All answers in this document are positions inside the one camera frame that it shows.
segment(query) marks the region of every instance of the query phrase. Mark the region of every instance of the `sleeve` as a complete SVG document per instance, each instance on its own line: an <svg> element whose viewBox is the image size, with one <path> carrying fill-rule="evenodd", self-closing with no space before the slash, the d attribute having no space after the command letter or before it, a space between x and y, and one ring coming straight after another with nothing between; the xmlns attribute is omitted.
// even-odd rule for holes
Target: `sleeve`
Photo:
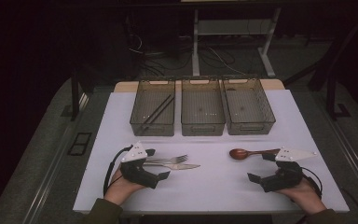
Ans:
<svg viewBox="0 0 358 224"><path fill-rule="evenodd" d="M307 217L309 224L342 224L344 219L333 209L326 209L320 213Z"/></svg>
<svg viewBox="0 0 358 224"><path fill-rule="evenodd" d="M115 203L97 199L88 215L83 218L83 224L115 224L123 209Z"/></svg>

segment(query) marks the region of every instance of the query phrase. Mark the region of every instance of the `transparent plastic bin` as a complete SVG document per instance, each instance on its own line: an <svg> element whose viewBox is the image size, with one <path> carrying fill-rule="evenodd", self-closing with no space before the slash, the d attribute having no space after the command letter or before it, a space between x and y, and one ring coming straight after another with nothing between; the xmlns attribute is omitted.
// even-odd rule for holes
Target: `transparent plastic bin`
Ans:
<svg viewBox="0 0 358 224"><path fill-rule="evenodd" d="M219 136L225 114L217 77L182 78L182 135Z"/></svg>
<svg viewBox="0 0 358 224"><path fill-rule="evenodd" d="M222 85L228 134L268 134L276 120L260 79L222 76Z"/></svg>
<svg viewBox="0 0 358 224"><path fill-rule="evenodd" d="M130 124L135 136L173 136L175 79L140 80Z"/></svg>

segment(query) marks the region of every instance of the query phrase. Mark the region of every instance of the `spoon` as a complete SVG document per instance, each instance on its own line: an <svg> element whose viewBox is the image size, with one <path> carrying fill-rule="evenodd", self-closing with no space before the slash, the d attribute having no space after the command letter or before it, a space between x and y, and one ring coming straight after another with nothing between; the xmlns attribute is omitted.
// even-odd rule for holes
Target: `spoon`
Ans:
<svg viewBox="0 0 358 224"><path fill-rule="evenodd" d="M229 155L235 160L242 161L254 154L277 154L280 150L280 148L275 148L263 151L247 151L242 148L234 148L229 151Z"/></svg>

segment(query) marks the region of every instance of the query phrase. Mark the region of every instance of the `fork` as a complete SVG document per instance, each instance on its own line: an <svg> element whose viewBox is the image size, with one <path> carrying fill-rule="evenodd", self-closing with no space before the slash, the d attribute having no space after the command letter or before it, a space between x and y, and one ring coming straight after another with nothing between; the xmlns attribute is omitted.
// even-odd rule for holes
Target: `fork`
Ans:
<svg viewBox="0 0 358 224"><path fill-rule="evenodd" d="M178 156L178 157L172 157L170 159L157 159L157 158L147 158L146 161L152 161L152 162L170 162L172 164L180 163L182 161L187 160L187 155Z"/></svg>

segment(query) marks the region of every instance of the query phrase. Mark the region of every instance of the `hand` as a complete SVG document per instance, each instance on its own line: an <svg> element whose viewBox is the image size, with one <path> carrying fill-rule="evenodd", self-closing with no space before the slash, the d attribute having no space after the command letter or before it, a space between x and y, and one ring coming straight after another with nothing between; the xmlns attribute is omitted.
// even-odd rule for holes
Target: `hand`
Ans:
<svg viewBox="0 0 358 224"><path fill-rule="evenodd" d="M114 182L107 190L103 198L111 203L122 205L138 189L144 189L145 186L132 183L125 179L120 171L120 166L112 176Z"/></svg>
<svg viewBox="0 0 358 224"><path fill-rule="evenodd" d="M316 194L315 189L305 178L293 188L280 189L276 192L292 199L309 216L327 209Z"/></svg>

